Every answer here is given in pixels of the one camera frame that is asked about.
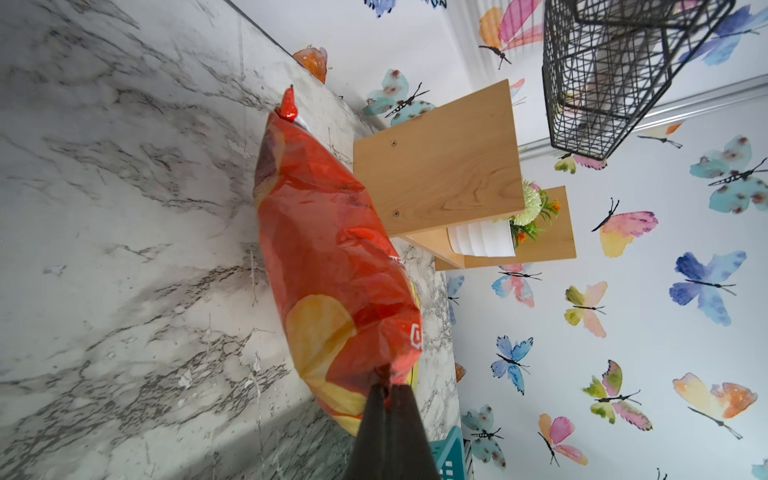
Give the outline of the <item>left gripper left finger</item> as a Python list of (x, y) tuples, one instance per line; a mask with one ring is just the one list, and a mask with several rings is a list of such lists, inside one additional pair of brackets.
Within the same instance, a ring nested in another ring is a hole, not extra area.
[(371, 387), (344, 479), (385, 478), (388, 470), (389, 394), (387, 383)]

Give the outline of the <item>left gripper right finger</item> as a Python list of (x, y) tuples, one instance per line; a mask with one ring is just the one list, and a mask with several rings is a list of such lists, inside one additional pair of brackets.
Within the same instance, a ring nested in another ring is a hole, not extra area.
[(386, 478), (439, 479), (412, 387), (391, 375), (386, 401)]

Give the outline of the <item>red chips bag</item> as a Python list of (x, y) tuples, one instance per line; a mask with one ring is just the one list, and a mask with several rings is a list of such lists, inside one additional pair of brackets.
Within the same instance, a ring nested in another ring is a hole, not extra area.
[(253, 201), (293, 365), (356, 434), (373, 385), (408, 384), (422, 316), (368, 191), (305, 127), (292, 89), (267, 117)]

